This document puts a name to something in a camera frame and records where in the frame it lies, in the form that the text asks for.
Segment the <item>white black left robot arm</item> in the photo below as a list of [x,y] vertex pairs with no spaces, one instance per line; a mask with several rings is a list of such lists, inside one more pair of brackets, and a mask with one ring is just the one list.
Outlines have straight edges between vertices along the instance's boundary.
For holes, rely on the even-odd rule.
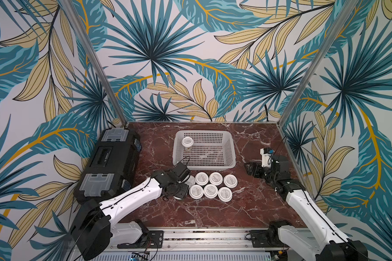
[[164,197],[184,199],[189,186],[190,171],[155,171],[143,183],[102,202],[90,200],[83,204],[70,227],[74,247],[80,257],[90,261],[100,255],[110,244],[111,239],[132,236],[131,232],[115,226],[124,217],[149,201]]

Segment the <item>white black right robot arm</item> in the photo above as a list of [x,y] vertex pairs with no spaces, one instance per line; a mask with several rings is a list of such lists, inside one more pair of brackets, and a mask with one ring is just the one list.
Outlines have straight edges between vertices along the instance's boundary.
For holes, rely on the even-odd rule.
[[267,230],[251,230],[247,239],[254,248],[288,247],[305,261],[366,261],[368,250],[337,228],[317,206],[306,188],[289,172],[285,156],[262,156],[261,163],[246,163],[249,176],[263,179],[298,214],[313,239],[303,236],[286,220],[273,221]]

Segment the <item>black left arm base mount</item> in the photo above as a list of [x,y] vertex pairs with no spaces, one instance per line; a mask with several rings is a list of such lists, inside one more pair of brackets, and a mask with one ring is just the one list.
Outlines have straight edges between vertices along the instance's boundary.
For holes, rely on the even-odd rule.
[[118,244],[118,249],[159,249],[163,246],[164,231],[148,231],[135,243]]

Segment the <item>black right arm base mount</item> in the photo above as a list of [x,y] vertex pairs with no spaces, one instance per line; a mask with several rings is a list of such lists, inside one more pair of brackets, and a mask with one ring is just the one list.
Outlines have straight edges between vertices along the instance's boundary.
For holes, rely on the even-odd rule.
[[271,229],[250,230],[245,239],[250,241],[254,248],[281,248],[283,244],[278,240]]

